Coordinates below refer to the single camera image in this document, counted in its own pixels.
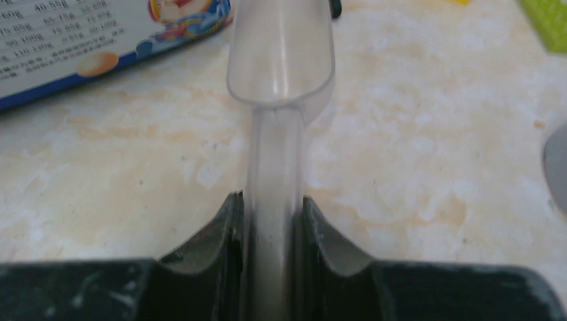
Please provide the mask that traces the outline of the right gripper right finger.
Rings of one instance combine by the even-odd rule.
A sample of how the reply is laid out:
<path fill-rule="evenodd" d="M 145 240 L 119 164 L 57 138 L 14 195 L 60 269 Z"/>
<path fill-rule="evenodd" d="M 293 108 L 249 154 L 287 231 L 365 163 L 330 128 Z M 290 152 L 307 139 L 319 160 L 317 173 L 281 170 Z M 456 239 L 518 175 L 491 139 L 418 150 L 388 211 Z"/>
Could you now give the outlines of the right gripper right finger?
<path fill-rule="evenodd" d="M 565 320 L 550 284 L 513 265 L 372 257 L 304 198 L 296 320 Z"/>

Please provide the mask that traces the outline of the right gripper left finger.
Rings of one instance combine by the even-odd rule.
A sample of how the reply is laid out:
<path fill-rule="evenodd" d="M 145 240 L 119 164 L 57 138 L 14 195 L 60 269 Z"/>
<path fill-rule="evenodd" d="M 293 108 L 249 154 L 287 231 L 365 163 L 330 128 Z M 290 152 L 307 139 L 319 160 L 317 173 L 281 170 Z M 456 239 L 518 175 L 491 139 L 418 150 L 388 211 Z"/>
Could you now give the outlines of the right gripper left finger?
<path fill-rule="evenodd" d="M 160 259 L 1 265 L 2 320 L 238 320 L 243 195 Z"/>

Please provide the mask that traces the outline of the clear plastic scoop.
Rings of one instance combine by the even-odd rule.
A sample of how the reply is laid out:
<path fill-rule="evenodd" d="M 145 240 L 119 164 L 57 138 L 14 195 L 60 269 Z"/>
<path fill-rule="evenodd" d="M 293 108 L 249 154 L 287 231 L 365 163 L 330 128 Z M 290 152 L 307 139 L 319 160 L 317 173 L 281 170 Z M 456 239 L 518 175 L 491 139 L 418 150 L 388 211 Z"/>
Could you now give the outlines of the clear plastic scoop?
<path fill-rule="evenodd" d="M 241 320 L 296 320 L 304 134 L 335 82 L 328 1 L 240 1 L 227 89 L 251 109 Z"/>

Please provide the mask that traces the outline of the colourful pet food bag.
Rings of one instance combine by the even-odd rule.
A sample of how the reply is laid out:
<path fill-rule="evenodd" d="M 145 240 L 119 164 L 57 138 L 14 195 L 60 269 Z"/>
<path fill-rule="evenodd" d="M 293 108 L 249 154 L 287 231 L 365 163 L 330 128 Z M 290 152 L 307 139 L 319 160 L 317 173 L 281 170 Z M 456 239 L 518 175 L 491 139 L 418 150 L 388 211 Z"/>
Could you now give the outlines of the colourful pet food bag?
<path fill-rule="evenodd" d="M 4 0 L 1 109 L 209 37 L 232 16 L 225 0 Z"/>

